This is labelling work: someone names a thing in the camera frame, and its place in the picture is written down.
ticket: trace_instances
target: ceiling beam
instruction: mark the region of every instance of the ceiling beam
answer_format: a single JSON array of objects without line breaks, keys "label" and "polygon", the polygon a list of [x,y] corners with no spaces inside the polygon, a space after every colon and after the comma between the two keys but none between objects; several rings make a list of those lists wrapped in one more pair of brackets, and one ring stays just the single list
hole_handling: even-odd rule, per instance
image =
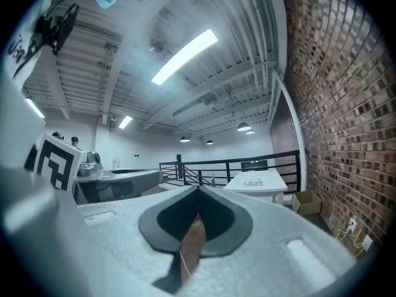
[{"label": "ceiling beam", "polygon": [[116,57],[111,65],[110,74],[107,80],[105,99],[103,102],[103,124],[107,123],[110,102],[113,97],[117,79],[131,48],[134,46],[138,37],[140,37],[141,34],[143,34],[152,24],[152,19],[170,1],[171,0],[146,0],[141,2],[142,6],[140,7],[139,12],[134,12],[131,14],[130,18],[126,19],[126,23],[129,23],[129,26],[125,30],[123,41],[121,42]]},{"label": "ceiling beam", "polygon": [[193,136],[194,137],[196,137],[196,136],[206,136],[207,134],[211,134],[211,133],[214,133],[214,132],[232,129],[233,127],[237,127],[242,122],[246,122],[246,123],[251,125],[254,122],[265,121],[266,119],[268,119],[268,116],[269,116],[268,112],[257,114],[255,116],[250,117],[250,118],[239,119],[239,120],[235,120],[235,121],[232,121],[232,122],[228,122],[226,124],[221,124],[219,126],[210,127],[208,129],[204,129],[204,130],[201,130],[201,131],[195,131]]},{"label": "ceiling beam", "polygon": [[69,120],[70,109],[65,108],[69,106],[69,103],[67,102],[66,96],[63,92],[56,56],[52,53],[50,47],[48,46],[43,47],[43,49],[41,50],[40,60],[42,63],[42,67],[44,68],[44,73],[48,82],[48,87],[51,89],[58,105],[63,107],[61,108],[61,111],[64,117],[67,120]]},{"label": "ceiling beam", "polygon": [[190,129],[190,128],[194,127],[194,126],[198,126],[200,124],[204,124],[204,123],[209,122],[209,121],[214,121],[214,120],[217,120],[217,119],[224,118],[225,116],[228,116],[228,115],[232,114],[232,112],[234,112],[234,113],[242,112],[244,110],[248,110],[250,108],[254,108],[255,106],[264,105],[264,104],[269,103],[269,102],[270,102],[270,96],[264,96],[264,97],[256,98],[256,99],[253,99],[253,100],[249,100],[249,101],[246,101],[246,102],[241,103],[239,105],[231,106],[231,107],[229,107],[227,109],[220,110],[220,111],[208,114],[208,115],[203,116],[203,117],[201,117],[199,119],[196,119],[194,121],[191,121],[191,122],[188,122],[186,124],[183,124],[182,126],[179,126],[177,128],[177,130],[180,130],[180,131],[187,130],[187,129]]},{"label": "ceiling beam", "polygon": [[[275,57],[276,54],[274,52],[269,53],[269,58],[271,59],[270,67],[276,64]],[[167,104],[163,109],[155,113],[147,121],[150,124],[155,124],[161,121],[162,119],[172,117],[173,112],[179,110],[188,103],[230,82],[233,82],[235,80],[241,79],[242,77],[252,74],[253,70],[254,68],[252,67],[249,61],[241,62],[237,65],[234,65],[228,68],[227,70],[222,71],[217,75],[214,75],[205,82],[196,85],[194,88],[188,91],[180,92],[180,94],[177,96],[177,98],[175,98],[175,100],[171,101],[169,104]]]}]

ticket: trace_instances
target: ceiling light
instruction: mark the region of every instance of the ceiling light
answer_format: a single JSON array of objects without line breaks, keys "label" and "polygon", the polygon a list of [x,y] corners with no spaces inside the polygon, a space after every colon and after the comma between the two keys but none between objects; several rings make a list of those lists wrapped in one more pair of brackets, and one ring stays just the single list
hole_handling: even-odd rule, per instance
[{"label": "ceiling light", "polygon": [[41,118],[45,118],[41,111],[36,107],[36,105],[32,102],[31,99],[25,99],[29,106],[37,113],[37,115]]},{"label": "ceiling light", "polygon": [[151,80],[157,85],[162,85],[174,72],[187,63],[196,54],[199,54],[210,45],[217,42],[217,37],[212,30],[206,30],[204,33],[193,39],[184,48],[176,53]]},{"label": "ceiling light", "polygon": [[239,126],[238,126],[238,131],[239,132],[243,132],[243,131],[247,131],[250,130],[252,127],[250,125],[248,125],[246,122],[242,122]]},{"label": "ceiling light", "polygon": [[124,129],[131,120],[132,118],[130,116],[126,116],[118,127]]}]

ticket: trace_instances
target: white table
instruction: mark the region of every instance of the white table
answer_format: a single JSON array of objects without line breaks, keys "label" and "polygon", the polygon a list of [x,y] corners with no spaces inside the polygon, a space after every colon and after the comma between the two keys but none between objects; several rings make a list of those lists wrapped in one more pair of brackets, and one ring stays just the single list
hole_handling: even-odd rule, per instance
[{"label": "white table", "polygon": [[[246,186],[248,182],[261,181],[261,186]],[[224,188],[253,197],[272,196],[272,201],[283,205],[283,192],[287,191],[287,185],[276,171],[245,171],[238,173]]]}]

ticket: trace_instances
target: black railing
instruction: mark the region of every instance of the black railing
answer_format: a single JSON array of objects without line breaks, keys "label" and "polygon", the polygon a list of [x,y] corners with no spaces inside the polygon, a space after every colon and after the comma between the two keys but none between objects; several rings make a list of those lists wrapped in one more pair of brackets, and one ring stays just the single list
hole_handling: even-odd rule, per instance
[{"label": "black railing", "polygon": [[[241,167],[240,163],[245,161],[261,161],[261,160],[269,160],[269,159],[284,158],[284,157],[295,157],[295,161],[292,163],[285,163],[285,164],[266,166],[266,167],[243,168],[243,169],[240,168]],[[239,166],[233,166],[233,168],[231,168],[230,164],[235,165],[235,163],[239,163]],[[207,166],[202,166],[202,165],[219,165],[219,164],[224,164],[224,167],[210,169],[207,168]],[[198,168],[188,168],[186,165],[198,166]],[[295,166],[295,171],[280,173],[280,176],[296,175],[295,181],[286,182],[286,185],[296,184],[296,190],[286,191],[285,194],[291,194],[296,191],[300,191],[301,167],[299,162],[299,150],[278,153],[278,154],[271,154],[271,155],[263,155],[259,157],[232,158],[228,160],[186,161],[186,162],[169,161],[166,163],[160,163],[160,170],[163,173],[163,180],[162,180],[163,183],[167,183],[175,186],[206,185],[206,186],[223,187],[226,186],[226,184],[224,184],[225,182],[229,183],[231,179],[234,178],[234,175],[232,176],[231,174],[237,171],[267,170],[269,168],[282,168],[286,166]]]}]

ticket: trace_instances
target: cardboard box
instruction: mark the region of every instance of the cardboard box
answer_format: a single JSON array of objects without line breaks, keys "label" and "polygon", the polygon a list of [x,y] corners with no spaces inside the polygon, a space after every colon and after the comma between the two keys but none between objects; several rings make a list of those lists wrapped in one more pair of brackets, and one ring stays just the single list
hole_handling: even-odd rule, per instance
[{"label": "cardboard box", "polygon": [[293,194],[291,206],[300,215],[309,215],[321,211],[322,201],[312,191],[300,191]]}]

